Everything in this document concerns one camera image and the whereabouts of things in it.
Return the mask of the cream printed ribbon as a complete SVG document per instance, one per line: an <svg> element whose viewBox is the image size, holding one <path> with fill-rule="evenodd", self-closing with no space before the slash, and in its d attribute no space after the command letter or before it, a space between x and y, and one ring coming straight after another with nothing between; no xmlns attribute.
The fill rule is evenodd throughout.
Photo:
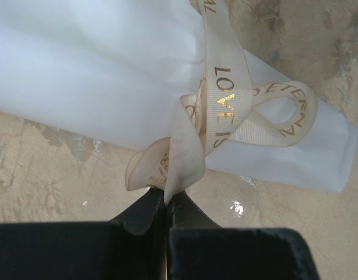
<svg viewBox="0 0 358 280"><path fill-rule="evenodd" d="M205 66L197 94L181 97L171 135L131 158L125 186L164 192L164 202L199 181L205 158L227 140L245 144L289 147L309 132L318 99L304 83L274 82L253 87L244 50L233 31L224 1L199 1L205 31ZM286 97L295 114L275 124L254 107Z"/></svg>

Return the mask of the white bouquet wrapping paper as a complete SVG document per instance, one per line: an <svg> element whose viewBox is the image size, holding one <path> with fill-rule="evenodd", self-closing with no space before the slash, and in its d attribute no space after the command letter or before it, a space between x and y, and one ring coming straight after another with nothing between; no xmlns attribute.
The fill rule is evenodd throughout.
<svg viewBox="0 0 358 280"><path fill-rule="evenodd" d="M198 6L188 1L0 1L0 111L138 150L167 138L206 60ZM253 87L292 81L244 50ZM342 191L357 130L318 97L297 144L227 140L205 169ZM295 114L281 97L254 107L275 124Z"/></svg>

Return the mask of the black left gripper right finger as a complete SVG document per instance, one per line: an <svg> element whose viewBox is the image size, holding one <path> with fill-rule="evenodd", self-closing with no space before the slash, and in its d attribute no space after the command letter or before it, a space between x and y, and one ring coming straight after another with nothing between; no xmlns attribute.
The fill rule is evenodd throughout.
<svg viewBox="0 0 358 280"><path fill-rule="evenodd" d="M186 192L167 207L169 279L319 279L299 232L283 228L223 228Z"/></svg>

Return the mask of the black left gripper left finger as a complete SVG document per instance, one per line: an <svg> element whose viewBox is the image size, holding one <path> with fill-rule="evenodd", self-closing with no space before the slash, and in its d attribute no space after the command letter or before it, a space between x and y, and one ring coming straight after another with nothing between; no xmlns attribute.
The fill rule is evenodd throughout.
<svg viewBox="0 0 358 280"><path fill-rule="evenodd" d="M103 222L0 224L0 279L164 279L163 192Z"/></svg>

